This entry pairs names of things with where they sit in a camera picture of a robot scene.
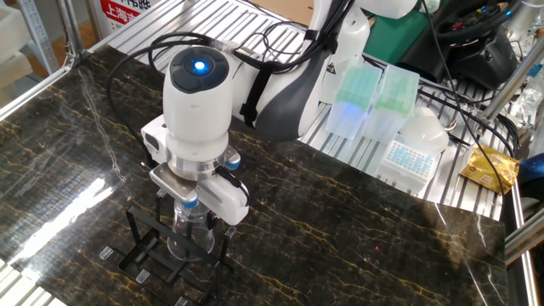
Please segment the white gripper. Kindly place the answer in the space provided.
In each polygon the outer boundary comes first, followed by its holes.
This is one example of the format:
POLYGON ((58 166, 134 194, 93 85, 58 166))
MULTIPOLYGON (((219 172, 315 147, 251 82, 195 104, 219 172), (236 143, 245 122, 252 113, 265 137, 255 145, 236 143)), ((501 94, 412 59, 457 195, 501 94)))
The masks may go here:
POLYGON ((200 202, 209 208, 209 230, 217 224, 217 216, 229 225, 237 225, 247 215, 248 190, 230 173, 241 161, 233 147, 228 146, 209 162, 176 161, 167 148, 169 130, 164 116, 142 127, 141 133, 146 149, 158 163, 150 170, 151 180, 176 201, 188 206, 200 202))

